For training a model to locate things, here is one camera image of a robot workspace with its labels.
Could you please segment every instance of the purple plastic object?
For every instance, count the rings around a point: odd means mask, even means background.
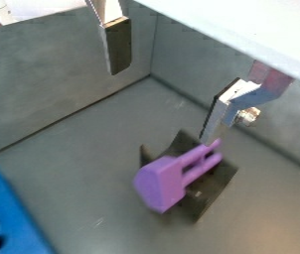
[[[163,156],[140,168],[134,187],[152,210],[163,213],[183,198],[185,187],[222,160],[219,153],[205,158],[219,143],[221,140],[215,140],[210,147],[199,145],[177,158]]]

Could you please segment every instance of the white panel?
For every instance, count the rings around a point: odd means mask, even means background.
[[[6,0],[6,4],[19,21],[85,6],[84,0]]]
[[[300,79],[300,0],[136,0]]]

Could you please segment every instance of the gray floor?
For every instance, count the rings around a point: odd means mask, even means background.
[[[131,187],[138,148],[159,152],[206,112],[147,78],[0,154],[12,183],[60,254],[300,254],[300,168],[234,129],[239,170],[195,225],[160,217]]]

